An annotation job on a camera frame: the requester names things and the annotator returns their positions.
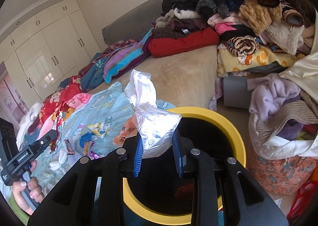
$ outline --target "silver screw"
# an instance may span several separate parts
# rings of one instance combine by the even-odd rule
[[[119,155],[123,155],[126,152],[126,150],[124,148],[119,148],[116,150],[116,153]]]
[[[233,157],[229,157],[229,158],[227,158],[227,162],[228,162],[229,164],[235,164],[235,163],[236,163],[236,159],[233,158]]]
[[[191,153],[193,154],[193,155],[199,155],[201,152],[200,152],[200,150],[199,149],[192,149],[191,150]]]
[[[86,163],[88,163],[89,162],[89,158],[88,157],[82,157],[82,158],[80,158],[79,159],[79,162],[81,163],[81,164],[86,164]]]

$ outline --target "tiled floor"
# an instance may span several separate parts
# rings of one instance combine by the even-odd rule
[[[249,150],[252,150],[253,148],[248,131],[248,120],[250,116],[249,111],[247,109],[226,107],[224,106],[223,98],[220,98],[217,100],[217,112],[230,120],[231,123],[237,128],[243,138],[246,149],[246,156],[248,157]],[[271,192],[268,193],[276,202],[276,204],[279,205],[283,213],[287,215],[290,211],[290,207],[296,196],[296,193],[292,195],[273,194]]]

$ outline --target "yellow trash can rim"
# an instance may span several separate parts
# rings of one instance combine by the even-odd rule
[[[246,152],[243,139],[236,127],[227,118],[214,111],[199,107],[178,107],[169,109],[168,111],[181,114],[182,117],[186,118],[202,119],[217,126],[230,142],[234,157],[244,167],[246,166]],[[166,215],[152,211],[144,206],[134,196],[126,178],[123,179],[123,195],[124,202],[129,209],[147,221],[163,225],[185,225],[191,223],[191,214]],[[219,210],[223,207],[222,198],[220,196],[217,198],[217,206]]]

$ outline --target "white wardrobe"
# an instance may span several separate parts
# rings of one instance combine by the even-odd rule
[[[0,62],[30,108],[100,51],[76,0],[64,0],[19,25],[0,44]]]

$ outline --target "gray headboard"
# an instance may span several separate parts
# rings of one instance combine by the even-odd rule
[[[120,40],[140,40],[161,16],[162,0],[148,0],[102,29],[104,41],[111,45]]]

